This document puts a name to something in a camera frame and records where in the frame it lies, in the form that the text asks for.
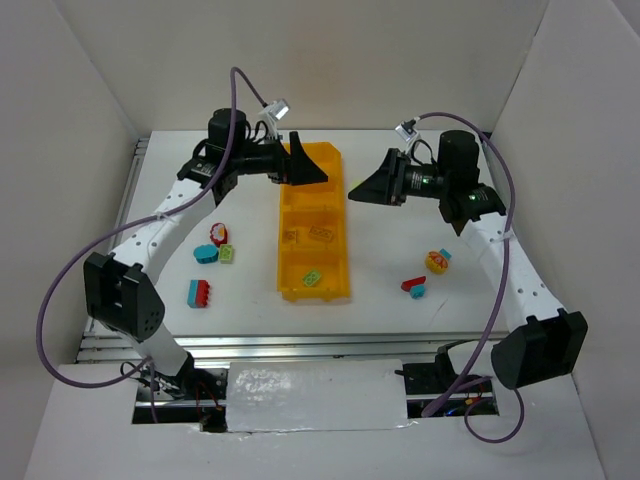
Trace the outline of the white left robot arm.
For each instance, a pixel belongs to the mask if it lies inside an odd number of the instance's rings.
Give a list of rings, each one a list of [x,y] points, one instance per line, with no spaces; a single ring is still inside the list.
[[[87,310],[93,319],[127,340],[156,373],[193,396],[214,387],[212,375],[194,365],[164,325],[165,306],[155,284],[164,266],[191,230],[210,215],[236,186],[241,175],[265,174],[276,184],[324,183],[327,174],[306,154],[297,133],[283,145],[277,123],[289,107],[283,100],[259,114],[266,136],[247,135],[241,111],[219,109],[208,122],[205,139],[180,169],[150,223],[106,255],[93,253],[83,265]]]

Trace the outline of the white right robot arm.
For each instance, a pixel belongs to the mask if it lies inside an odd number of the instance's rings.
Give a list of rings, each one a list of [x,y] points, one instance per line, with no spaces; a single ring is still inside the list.
[[[380,167],[351,190],[352,201],[400,206],[409,197],[438,200],[443,220],[473,252],[500,300],[508,335],[491,350],[491,364],[510,389],[573,371],[588,325],[544,286],[515,234],[497,192],[479,180],[480,145],[463,130],[441,134],[437,158],[414,165],[391,148]]]

